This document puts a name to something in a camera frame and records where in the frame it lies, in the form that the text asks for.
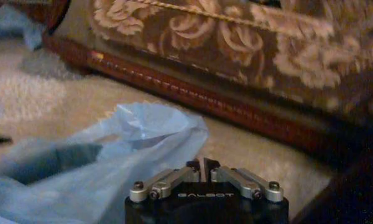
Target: beige carpet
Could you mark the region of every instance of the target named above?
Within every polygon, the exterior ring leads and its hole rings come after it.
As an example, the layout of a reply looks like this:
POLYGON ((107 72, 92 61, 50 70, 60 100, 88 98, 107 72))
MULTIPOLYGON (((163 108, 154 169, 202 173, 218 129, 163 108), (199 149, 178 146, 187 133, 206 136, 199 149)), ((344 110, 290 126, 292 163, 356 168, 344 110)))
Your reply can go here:
MULTIPOLYGON (((0 133, 15 142, 27 137, 59 139, 108 117, 116 104, 172 105, 168 101, 100 77, 47 79, 19 70, 30 52, 22 40, 0 41, 0 133)), ((247 168, 280 182, 290 199, 291 217, 327 186, 335 171, 280 143, 206 117, 211 137, 200 151, 223 165, 247 168)), ((8 152, 0 147, 0 157, 8 152)))

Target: blue plastic bag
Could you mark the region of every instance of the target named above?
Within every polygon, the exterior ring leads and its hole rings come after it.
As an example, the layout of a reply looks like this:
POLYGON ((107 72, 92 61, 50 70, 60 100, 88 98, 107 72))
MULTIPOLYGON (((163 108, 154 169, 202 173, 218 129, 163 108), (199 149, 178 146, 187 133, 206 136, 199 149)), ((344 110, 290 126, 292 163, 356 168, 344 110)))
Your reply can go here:
POLYGON ((123 223, 135 181, 183 167, 207 137, 200 116, 136 103, 63 141, 24 141, 0 165, 0 223, 123 223))
POLYGON ((34 22, 26 14, 4 4, 0 7, 0 39, 23 36, 30 50, 42 46, 46 27, 34 22))

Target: bolt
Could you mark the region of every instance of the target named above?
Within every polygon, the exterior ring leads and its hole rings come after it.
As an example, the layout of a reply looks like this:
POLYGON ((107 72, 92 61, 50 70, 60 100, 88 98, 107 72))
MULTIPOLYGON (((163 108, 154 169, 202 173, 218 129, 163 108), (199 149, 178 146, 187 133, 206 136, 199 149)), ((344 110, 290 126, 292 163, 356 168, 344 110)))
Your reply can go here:
POLYGON ((143 181, 136 181, 135 182, 135 189, 142 190, 144 188, 144 182, 143 181))
POLYGON ((260 200, 263 198, 263 194, 260 190, 255 190, 252 194, 254 200, 260 200))
POLYGON ((271 190, 280 190, 280 183, 278 183, 276 181, 271 181, 268 186, 271 190))
POLYGON ((152 190, 151 193, 150 193, 150 198, 155 201, 159 199, 159 192, 156 190, 152 190))

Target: brown floral fabric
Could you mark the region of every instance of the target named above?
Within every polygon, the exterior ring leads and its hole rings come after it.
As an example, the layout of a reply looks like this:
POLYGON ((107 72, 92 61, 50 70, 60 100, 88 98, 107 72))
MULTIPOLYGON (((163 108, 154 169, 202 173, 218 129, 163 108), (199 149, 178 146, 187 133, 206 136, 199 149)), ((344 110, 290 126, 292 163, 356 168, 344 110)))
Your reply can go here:
POLYGON ((373 97, 373 0, 282 3, 90 0, 90 22, 111 42, 350 113, 373 97))

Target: red wooden trim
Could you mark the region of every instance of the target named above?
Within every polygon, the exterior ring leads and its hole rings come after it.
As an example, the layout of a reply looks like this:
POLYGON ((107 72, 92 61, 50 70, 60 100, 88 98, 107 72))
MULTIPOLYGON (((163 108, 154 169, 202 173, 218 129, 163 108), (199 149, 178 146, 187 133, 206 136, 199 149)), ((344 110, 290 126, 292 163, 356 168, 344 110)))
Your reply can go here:
POLYGON ((50 13, 47 15, 47 28, 50 33, 56 29, 63 21, 71 5, 71 0, 52 0, 50 13))

